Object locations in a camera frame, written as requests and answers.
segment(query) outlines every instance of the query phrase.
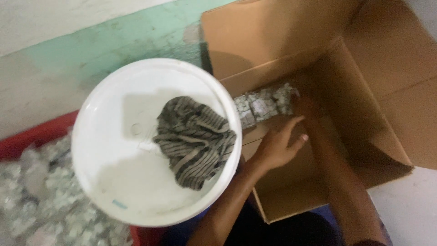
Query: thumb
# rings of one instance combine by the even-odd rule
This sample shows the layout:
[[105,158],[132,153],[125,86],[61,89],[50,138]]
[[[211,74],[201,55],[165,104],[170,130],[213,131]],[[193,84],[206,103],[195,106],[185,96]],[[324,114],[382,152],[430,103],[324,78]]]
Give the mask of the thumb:
[[294,157],[297,152],[302,148],[302,146],[308,141],[308,135],[302,134],[292,146],[288,147],[288,152],[291,157]]

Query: person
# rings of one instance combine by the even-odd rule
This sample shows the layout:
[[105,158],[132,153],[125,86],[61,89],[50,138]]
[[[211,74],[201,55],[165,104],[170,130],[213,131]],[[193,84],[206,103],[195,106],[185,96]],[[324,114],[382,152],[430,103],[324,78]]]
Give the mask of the person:
[[[269,170],[292,160],[310,139],[323,173],[327,199],[348,246],[387,244],[372,201],[359,178],[325,132],[319,108],[310,98],[295,99],[301,115],[279,130],[270,130],[231,183],[200,220],[187,245],[337,245],[335,233],[321,216],[305,212],[271,225],[245,204],[257,181]],[[291,132],[301,122],[307,134],[289,146]]]

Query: finger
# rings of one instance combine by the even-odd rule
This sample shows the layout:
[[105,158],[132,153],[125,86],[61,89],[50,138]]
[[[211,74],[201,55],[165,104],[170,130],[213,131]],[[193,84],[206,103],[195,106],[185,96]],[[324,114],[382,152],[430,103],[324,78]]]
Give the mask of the finger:
[[303,121],[305,119],[305,116],[298,116],[294,117],[290,121],[287,122],[287,124],[282,129],[282,133],[287,134],[286,136],[290,136],[291,131],[293,131],[293,128],[296,126],[297,123]]
[[302,134],[292,146],[288,147],[288,153],[291,158],[293,158],[297,152],[302,148],[302,146],[308,141],[308,135]]

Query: white bucket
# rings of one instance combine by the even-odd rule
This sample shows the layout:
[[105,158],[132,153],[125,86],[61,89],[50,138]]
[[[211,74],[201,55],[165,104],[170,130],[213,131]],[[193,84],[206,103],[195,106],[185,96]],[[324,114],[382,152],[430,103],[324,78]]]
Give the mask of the white bucket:
[[[169,160],[152,142],[157,116],[181,95],[227,118],[237,134],[223,170],[200,191],[177,185]],[[223,193],[241,145],[240,119],[224,87],[192,64],[156,58],[118,69],[91,92],[74,124],[72,155],[76,176],[98,207],[129,224],[160,227],[198,215]]]

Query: cardboard box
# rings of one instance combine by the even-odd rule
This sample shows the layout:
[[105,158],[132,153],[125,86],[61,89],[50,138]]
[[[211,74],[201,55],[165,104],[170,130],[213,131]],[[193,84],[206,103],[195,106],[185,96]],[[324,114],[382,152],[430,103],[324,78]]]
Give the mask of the cardboard box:
[[[201,22],[214,75],[233,97],[295,77],[325,106],[326,127],[367,187],[413,165],[437,169],[437,44],[402,1],[242,0]],[[283,121],[245,131],[244,158]],[[266,223],[324,205],[310,145],[253,193]]]

